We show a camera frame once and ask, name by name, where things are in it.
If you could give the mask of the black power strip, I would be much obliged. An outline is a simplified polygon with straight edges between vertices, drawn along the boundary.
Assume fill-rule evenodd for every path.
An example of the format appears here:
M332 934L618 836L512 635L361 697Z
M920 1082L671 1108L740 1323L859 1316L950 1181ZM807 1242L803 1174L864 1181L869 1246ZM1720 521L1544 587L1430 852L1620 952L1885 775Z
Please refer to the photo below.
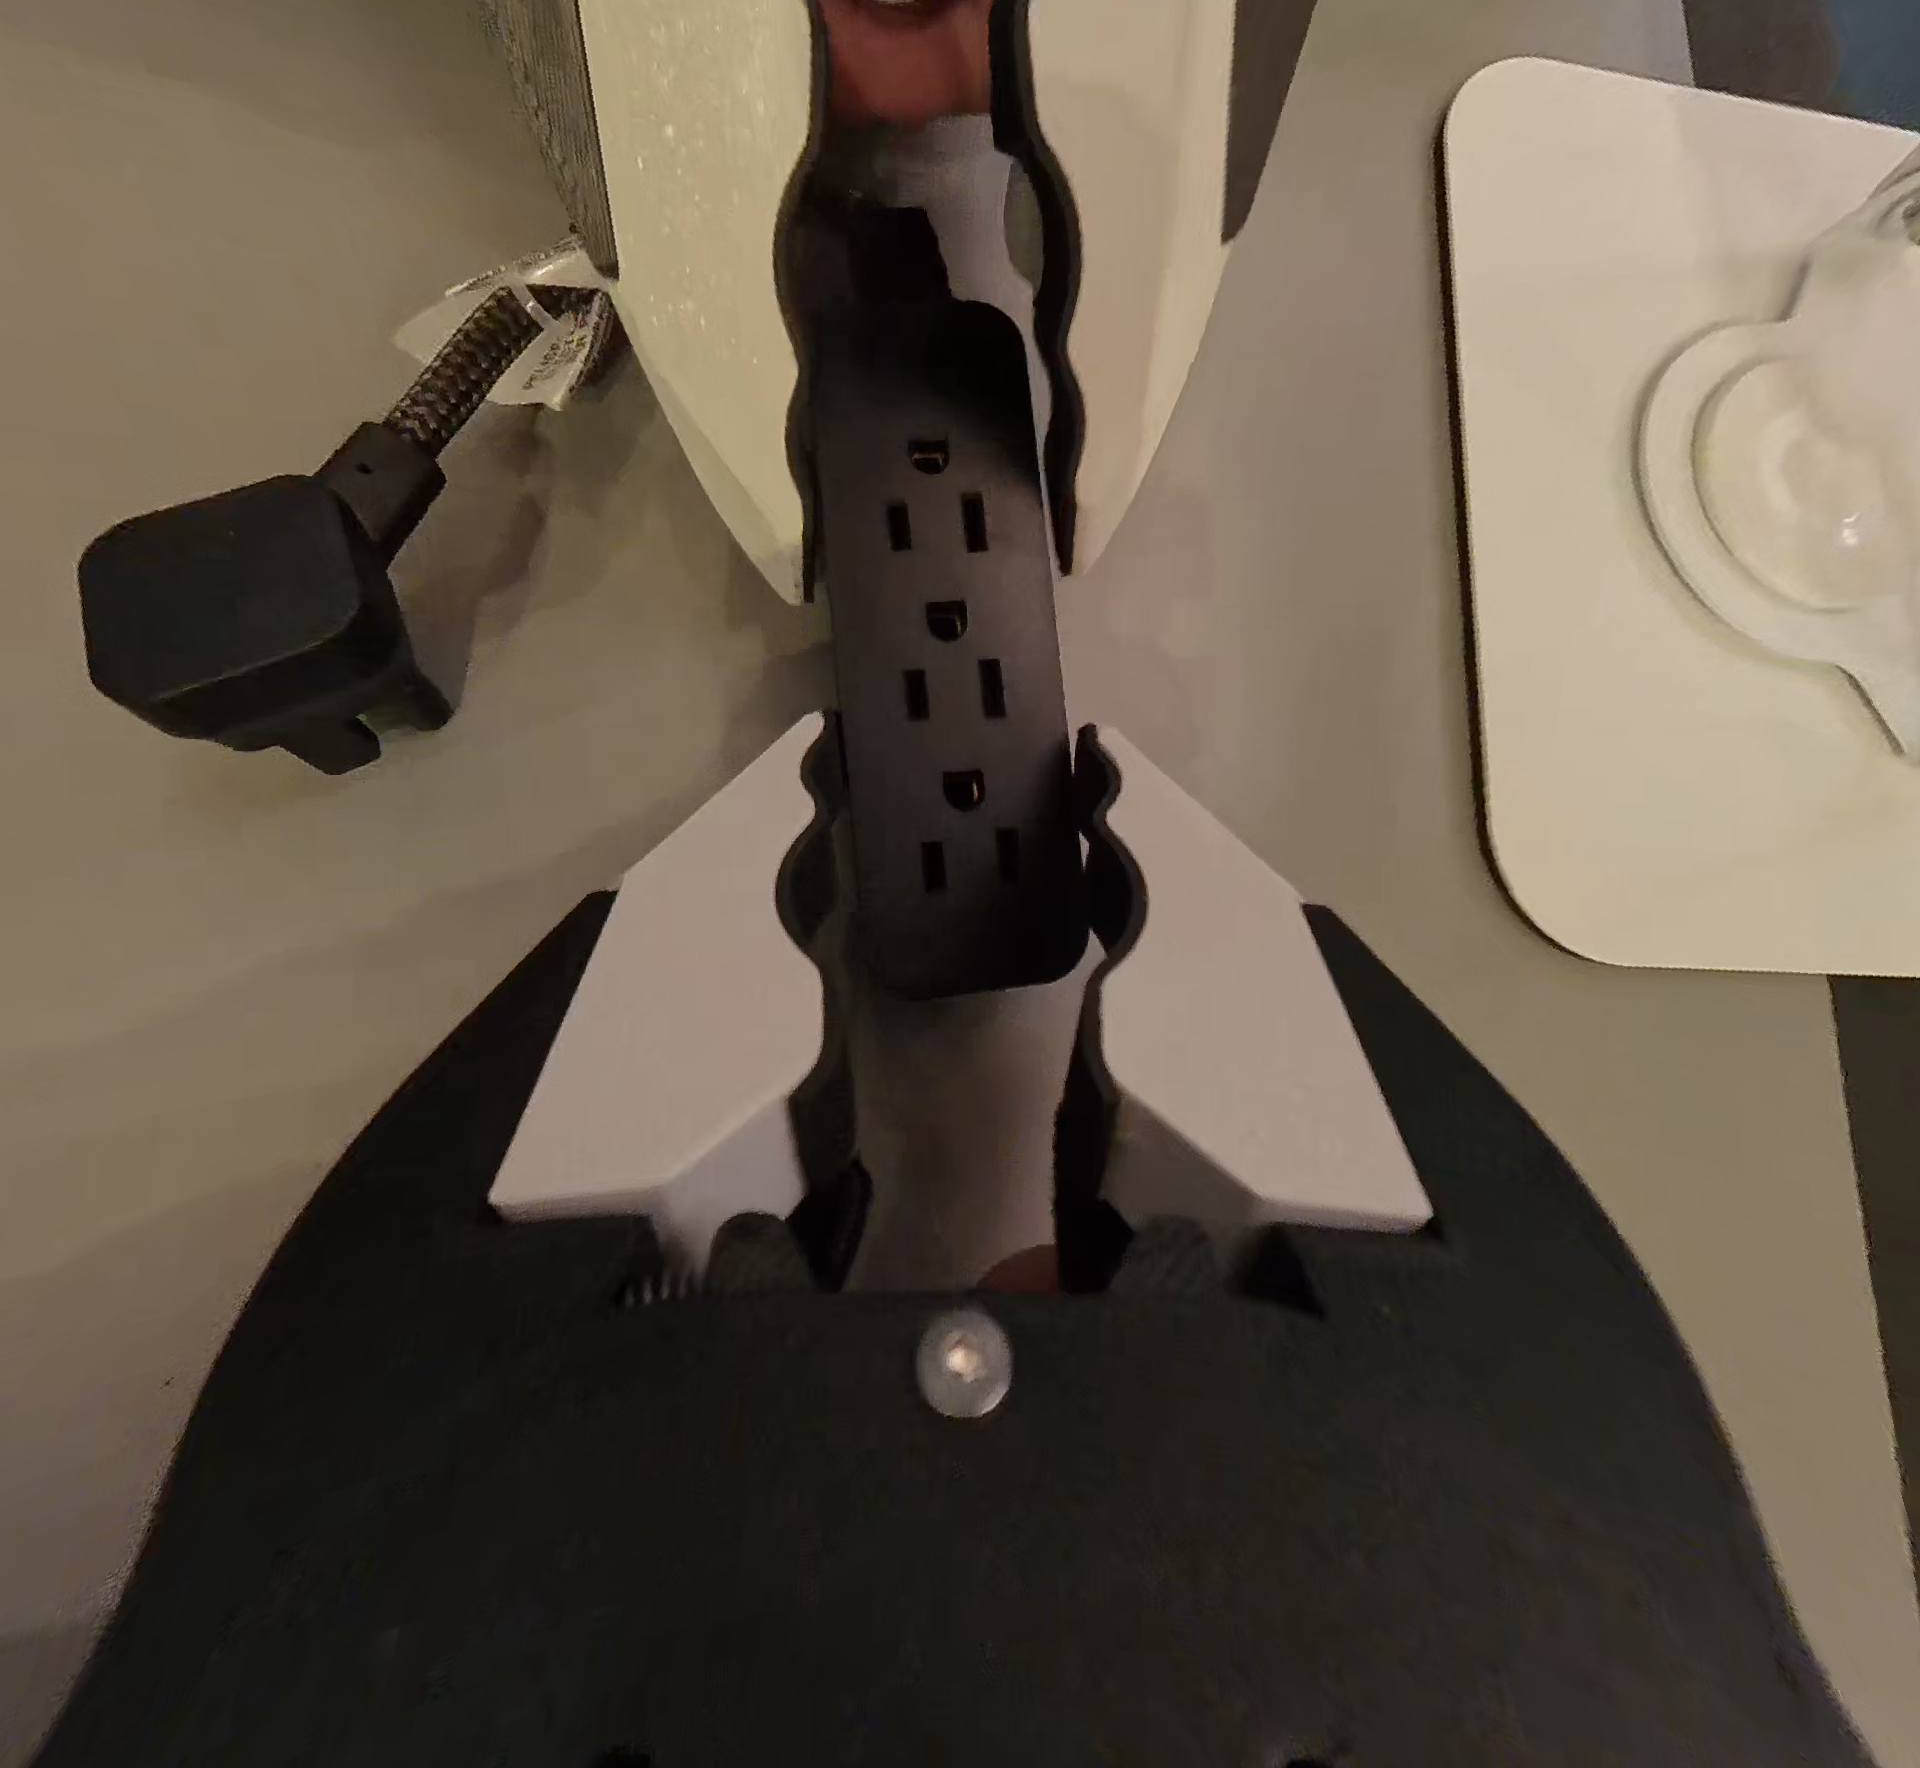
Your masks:
M921 211L813 181L792 223L857 955L899 998L1058 982L1088 916L1019 329Z

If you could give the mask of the clear acrylic stand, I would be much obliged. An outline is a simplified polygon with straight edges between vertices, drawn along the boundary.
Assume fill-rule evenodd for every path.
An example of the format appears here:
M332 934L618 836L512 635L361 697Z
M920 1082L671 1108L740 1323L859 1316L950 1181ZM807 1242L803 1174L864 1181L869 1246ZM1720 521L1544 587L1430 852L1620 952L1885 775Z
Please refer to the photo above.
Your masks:
M1643 392L1635 486L1690 596L1840 677L1918 762L1918 171L1807 250L1783 314L1714 325Z

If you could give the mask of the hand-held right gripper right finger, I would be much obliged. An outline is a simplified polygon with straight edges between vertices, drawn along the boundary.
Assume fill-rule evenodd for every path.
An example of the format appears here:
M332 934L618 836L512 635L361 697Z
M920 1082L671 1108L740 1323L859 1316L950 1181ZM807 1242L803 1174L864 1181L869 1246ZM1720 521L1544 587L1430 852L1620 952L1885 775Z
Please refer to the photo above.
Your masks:
M1078 733L1073 789L1098 961L1053 1119L1063 1290L1108 1290L1160 1221L1229 1283L1281 1227L1425 1230L1302 895L1115 730Z

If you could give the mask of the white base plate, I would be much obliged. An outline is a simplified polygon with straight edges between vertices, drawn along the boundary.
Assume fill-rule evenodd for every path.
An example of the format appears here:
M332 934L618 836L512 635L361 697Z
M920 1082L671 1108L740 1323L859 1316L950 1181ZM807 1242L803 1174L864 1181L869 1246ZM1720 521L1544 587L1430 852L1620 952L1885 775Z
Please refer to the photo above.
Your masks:
M1667 359L1783 314L1911 156L1896 127L1544 58L1447 110L1482 823L1579 959L1916 980L1916 763L1833 670L1705 612L1635 486Z

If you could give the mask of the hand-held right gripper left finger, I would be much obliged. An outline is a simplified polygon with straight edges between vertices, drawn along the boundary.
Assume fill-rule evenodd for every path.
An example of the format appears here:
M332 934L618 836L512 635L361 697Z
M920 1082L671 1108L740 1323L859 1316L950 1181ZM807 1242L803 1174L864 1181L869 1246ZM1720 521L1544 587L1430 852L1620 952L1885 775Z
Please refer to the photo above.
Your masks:
M636 1214L699 1272L754 1213L847 1283L873 1181L838 964L838 728L801 716L619 879L491 1181L500 1217Z

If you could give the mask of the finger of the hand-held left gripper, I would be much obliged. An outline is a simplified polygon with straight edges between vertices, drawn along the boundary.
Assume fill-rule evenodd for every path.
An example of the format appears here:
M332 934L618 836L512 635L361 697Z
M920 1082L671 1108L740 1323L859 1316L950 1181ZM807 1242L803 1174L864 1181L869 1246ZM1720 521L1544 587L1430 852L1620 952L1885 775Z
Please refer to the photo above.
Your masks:
M764 583L806 601L780 247L821 123L810 0L575 0L612 301L665 424Z
M1228 268L1238 0L999 0L1007 137L1042 215L1045 488L1065 573L1112 542Z

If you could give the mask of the black flat angled plug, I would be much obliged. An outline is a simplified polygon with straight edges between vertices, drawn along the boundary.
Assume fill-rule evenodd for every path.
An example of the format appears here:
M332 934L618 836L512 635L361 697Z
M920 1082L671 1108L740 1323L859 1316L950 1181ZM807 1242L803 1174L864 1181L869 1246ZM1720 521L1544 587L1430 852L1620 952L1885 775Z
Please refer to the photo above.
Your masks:
M389 576L443 488L440 448L381 419L307 478L108 528L76 570L87 679L169 739L327 776L379 759L379 724L445 728Z

